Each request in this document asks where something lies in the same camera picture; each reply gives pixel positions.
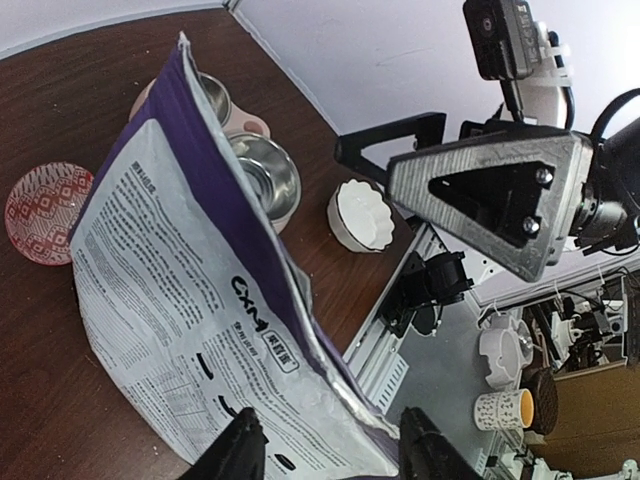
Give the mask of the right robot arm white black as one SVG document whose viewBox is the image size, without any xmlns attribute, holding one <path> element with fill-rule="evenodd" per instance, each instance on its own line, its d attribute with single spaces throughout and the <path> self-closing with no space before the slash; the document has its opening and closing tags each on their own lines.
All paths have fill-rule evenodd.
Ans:
<svg viewBox="0 0 640 480">
<path fill-rule="evenodd" d="M 444 142 L 446 117 L 429 112 L 339 137 L 335 160 L 527 282 L 559 261 L 568 237 L 586 255 L 636 248 L 639 126 L 605 130 L 638 91 L 583 134 L 526 123 L 517 83 L 501 87 L 512 117 L 478 135 Z"/>
</svg>

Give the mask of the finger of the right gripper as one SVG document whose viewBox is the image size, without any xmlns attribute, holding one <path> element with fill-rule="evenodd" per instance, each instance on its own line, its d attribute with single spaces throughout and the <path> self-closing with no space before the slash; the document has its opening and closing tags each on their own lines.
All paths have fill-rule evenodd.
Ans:
<svg viewBox="0 0 640 480">
<path fill-rule="evenodd" d="M 393 158 L 391 200 L 526 282 L 558 262 L 593 148 L 581 135 L 486 135 Z"/>
<path fill-rule="evenodd" d="M 427 112 L 341 135 L 334 160 L 380 186 L 387 184 L 390 160 L 442 143 L 447 115 Z"/>
</svg>

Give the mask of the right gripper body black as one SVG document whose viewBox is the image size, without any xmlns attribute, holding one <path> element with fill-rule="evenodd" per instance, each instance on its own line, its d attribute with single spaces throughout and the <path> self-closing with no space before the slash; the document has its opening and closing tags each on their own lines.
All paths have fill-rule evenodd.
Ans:
<svg viewBox="0 0 640 480">
<path fill-rule="evenodd" d="M 586 136 L 552 127 L 513 124 L 474 138 L 485 149 L 477 168 L 458 174 L 460 210 L 576 210 L 593 157 Z"/>
</svg>

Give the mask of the patterned mug yellow inside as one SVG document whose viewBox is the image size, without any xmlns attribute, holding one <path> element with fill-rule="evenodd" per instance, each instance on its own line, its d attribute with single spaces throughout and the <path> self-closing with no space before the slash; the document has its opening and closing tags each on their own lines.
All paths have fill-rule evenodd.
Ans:
<svg viewBox="0 0 640 480">
<path fill-rule="evenodd" d="M 528 389 L 493 392 L 476 399 L 473 417 L 481 431 L 527 429 L 533 423 L 534 409 Z"/>
</svg>

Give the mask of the white scalloped ceramic bowl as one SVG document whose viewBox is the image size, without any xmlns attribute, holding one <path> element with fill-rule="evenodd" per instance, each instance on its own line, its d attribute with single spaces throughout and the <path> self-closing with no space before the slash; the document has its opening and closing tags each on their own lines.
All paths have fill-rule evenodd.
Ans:
<svg viewBox="0 0 640 480">
<path fill-rule="evenodd" d="M 333 236 L 351 252 L 381 253 L 393 241 L 391 208 L 368 182 L 341 183 L 327 205 L 327 219 Z"/>
</svg>

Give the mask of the white ceramic dish background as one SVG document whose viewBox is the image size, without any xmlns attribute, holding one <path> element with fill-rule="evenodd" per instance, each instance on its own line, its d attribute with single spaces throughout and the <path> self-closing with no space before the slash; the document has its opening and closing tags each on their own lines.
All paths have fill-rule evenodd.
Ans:
<svg viewBox="0 0 640 480">
<path fill-rule="evenodd" d="M 522 370 L 532 363 L 534 342 L 524 320 L 495 314 L 489 327 L 480 334 L 478 351 L 489 368 L 487 384 L 501 390 L 512 387 Z"/>
</svg>

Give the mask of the pink double pet feeder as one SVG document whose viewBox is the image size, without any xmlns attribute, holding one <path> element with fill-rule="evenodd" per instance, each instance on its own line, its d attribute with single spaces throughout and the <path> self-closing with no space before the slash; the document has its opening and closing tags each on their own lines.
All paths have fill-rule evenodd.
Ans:
<svg viewBox="0 0 640 480">
<path fill-rule="evenodd" d="M 267 123 L 264 120 L 262 120 L 261 118 L 259 118 L 258 116 L 254 115 L 254 114 L 250 114 L 250 113 L 242 110 L 240 107 L 238 107 L 232 101 L 232 99 L 231 99 L 231 117 L 230 117 L 228 123 L 225 126 L 221 125 L 221 127 L 222 127 L 222 131 L 223 131 L 224 135 L 226 136 L 227 140 L 228 140 L 228 137 L 233 135 L 233 134 L 244 133 L 244 132 L 256 133 L 256 134 L 263 135 L 263 136 L 268 137 L 269 139 L 273 140 L 271 138 L 270 127 L 267 125 Z M 254 189 L 252 188 L 252 186 L 251 186 L 251 184 L 249 182 L 249 179 L 245 175 L 245 173 L 244 173 L 244 171 L 243 171 L 243 169 L 242 169 L 242 167 L 240 165 L 240 162 L 237 159 L 237 157 L 234 154 L 234 152 L 233 152 L 233 155 L 236 158 L 236 163 L 237 163 L 238 168 L 242 171 L 242 174 L 241 174 L 242 181 L 244 182 L 244 184 L 246 186 L 248 186 L 250 188 L 250 190 L 252 191 L 252 196 L 258 201 L 259 205 L 261 206 L 262 211 L 266 215 L 266 213 L 265 213 L 265 211 L 264 211 L 264 209 L 263 209 L 263 207 L 262 207 L 262 205 L 260 203 L 260 200 L 258 199 L 257 195 L 255 194 Z M 267 219 L 269 220 L 269 223 L 271 224 L 271 226 L 273 227 L 273 229 L 275 230 L 275 232 L 277 234 L 281 234 L 284 231 L 284 229 L 288 226 L 291 218 L 286 223 L 273 224 L 269 220 L 269 218 L 267 217 Z"/>
</svg>

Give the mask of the rear steel feeder bowl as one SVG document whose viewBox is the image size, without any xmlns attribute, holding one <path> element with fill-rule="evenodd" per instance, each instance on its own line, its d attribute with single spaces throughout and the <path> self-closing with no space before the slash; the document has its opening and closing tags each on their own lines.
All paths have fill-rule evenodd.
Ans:
<svg viewBox="0 0 640 480">
<path fill-rule="evenodd" d="M 220 80 L 203 72 L 199 73 L 199 80 L 219 123 L 225 126 L 231 117 L 231 98 L 227 88 Z"/>
</svg>

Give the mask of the red patterned small bowl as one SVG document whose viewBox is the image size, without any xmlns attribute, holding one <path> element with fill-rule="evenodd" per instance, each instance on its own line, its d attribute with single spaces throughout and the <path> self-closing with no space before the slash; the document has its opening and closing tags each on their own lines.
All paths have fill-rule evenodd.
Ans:
<svg viewBox="0 0 640 480">
<path fill-rule="evenodd" d="M 69 162 L 39 165 L 11 189 L 4 208 L 11 244 L 44 266 L 71 262 L 69 234 L 88 198 L 94 175 Z"/>
</svg>

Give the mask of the front steel feeder bowl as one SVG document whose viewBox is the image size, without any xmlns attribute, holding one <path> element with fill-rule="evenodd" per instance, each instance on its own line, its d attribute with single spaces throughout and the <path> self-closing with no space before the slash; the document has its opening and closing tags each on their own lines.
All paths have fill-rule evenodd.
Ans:
<svg viewBox="0 0 640 480">
<path fill-rule="evenodd" d="M 289 154 L 256 133 L 236 133 L 228 140 L 269 220 L 288 222 L 302 196 L 300 175 Z"/>
</svg>

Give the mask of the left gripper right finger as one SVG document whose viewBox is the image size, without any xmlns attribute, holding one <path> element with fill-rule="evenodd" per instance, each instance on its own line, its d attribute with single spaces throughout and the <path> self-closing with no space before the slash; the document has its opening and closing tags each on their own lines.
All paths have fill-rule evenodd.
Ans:
<svg viewBox="0 0 640 480">
<path fill-rule="evenodd" d="M 428 416 L 412 407 L 405 408 L 400 418 L 399 478 L 476 480 L 481 476 Z"/>
</svg>

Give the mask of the steel feeder bowl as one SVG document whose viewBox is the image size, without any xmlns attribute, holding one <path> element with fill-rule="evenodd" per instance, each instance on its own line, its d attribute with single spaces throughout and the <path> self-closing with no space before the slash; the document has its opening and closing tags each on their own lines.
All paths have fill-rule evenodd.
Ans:
<svg viewBox="0 0 640 480">
<path fill-rule="evenodd" d="M 302 196 L 300 175 L 289 154 L 256 133 L 236 133 L 228 140 L 269 220 L 288 222 Z"/>
<path fill-rule="evenodd" d="M 231 98 L 227 88 L 220 80 L 203 72 L 199 73 L 199 80 L 219 123 L 225 126 L 231 117 Z"/>
</svg>

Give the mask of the front aluminium rail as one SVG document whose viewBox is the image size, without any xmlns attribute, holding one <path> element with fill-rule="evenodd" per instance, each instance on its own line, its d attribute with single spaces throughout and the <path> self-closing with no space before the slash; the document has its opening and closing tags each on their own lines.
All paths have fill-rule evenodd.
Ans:
<svg viewBox="0 0 640 480">
<path fill-rule="evenodd" d="M 418 227 L 382 294 L 343 355 L 357 384 L 382 414 L 386 414 L 391 408 L 407 376 L 409 364 L 400 355 L 404 338 L 389 331 L 378 310 L 398 277 L 409 268 L 410 260 L 415 256 L 427 260 L 448 251 L 464 253 L 464 270 L 476 286 L 503 271 L 495 261 L 443 230 L 428 224 Z"/>
</svg>

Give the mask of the dark woven basket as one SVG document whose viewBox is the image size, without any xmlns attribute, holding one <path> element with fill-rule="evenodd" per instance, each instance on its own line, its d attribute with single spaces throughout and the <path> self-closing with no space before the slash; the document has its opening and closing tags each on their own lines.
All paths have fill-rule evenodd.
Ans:
<svg viewBox="0 0 640 480">
<path fill-rule="evenodd" d="M 528 389 L 534 402 L 534 417 L 529 429 L 540 435 L 548 435 L 557 424 L 559 411 L 557 387 L 552 370 L 538 370 L 531 377 Z"/>
</svg>

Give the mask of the purple pet food bag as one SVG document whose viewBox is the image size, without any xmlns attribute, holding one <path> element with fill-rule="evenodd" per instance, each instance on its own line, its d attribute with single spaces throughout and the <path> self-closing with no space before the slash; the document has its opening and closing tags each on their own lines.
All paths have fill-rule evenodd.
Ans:
<svg viewBox="0 0 640 480">
<path fill-rule="evenodd" d="M 392 479 L 395 426 L 316 330 L 180 37 L 98 171 L 70 237 L 90 346 L 157 435 L 195 464 L 246 407 L 269 479 Z"/>
</svg>

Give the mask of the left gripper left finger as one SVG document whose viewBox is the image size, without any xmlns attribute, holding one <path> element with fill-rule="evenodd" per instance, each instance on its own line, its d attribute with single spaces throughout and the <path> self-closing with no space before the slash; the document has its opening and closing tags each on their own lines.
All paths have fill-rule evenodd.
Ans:
<svg viewBox="0 0 640 480">
<path fill-rule="evenodd" d="M 266 437 L 253 408 L 241 410 L 180 480 L 262 480 Z"/>
</svg>

